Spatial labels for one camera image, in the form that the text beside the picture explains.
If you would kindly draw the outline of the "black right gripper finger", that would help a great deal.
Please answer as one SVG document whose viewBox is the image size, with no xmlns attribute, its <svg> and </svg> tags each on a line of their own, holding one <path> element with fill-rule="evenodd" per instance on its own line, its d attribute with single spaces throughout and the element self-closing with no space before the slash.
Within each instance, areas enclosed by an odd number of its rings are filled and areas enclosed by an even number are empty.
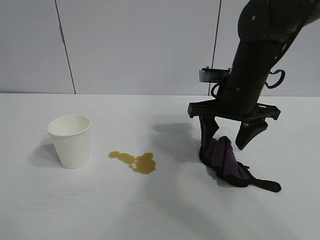
<svg viewBox="0 0 320 240">
<path fill-rule="evenodd" d="M 253 120 L 242 122 L 235 139 L 235 144 L 239 150 L 243 150 L 247 144 L 260 133 L 268 128 L 265 120 Z"/>
<path fill-rule="evenodd" d="M 219 126 L 214 116 L 199 116 L 201 140 L 199 153 L 202 154 L 215 146 L 217 140 L 214 138 Z"/>
</svg>

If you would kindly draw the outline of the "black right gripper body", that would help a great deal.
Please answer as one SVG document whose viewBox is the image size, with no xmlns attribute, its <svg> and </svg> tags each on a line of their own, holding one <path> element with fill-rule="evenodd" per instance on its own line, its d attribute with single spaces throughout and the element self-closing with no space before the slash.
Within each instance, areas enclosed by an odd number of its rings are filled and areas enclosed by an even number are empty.
<svg viewBox="0 0 320 240">
<path fill-rule="evenodd" d="M 196 116 L 220 117 L 235 121 L 272 118 L 277 120 L 281 111 L 274 105 L 258 103 L 258 99 L 266 83 L 249 84 L 240 88 L 228 88 L 226 81 L 214 83 L 211 93 L 218 88 L 214 99 L 191 102 L 187 113 L 190 118 Z"/>
</svg>

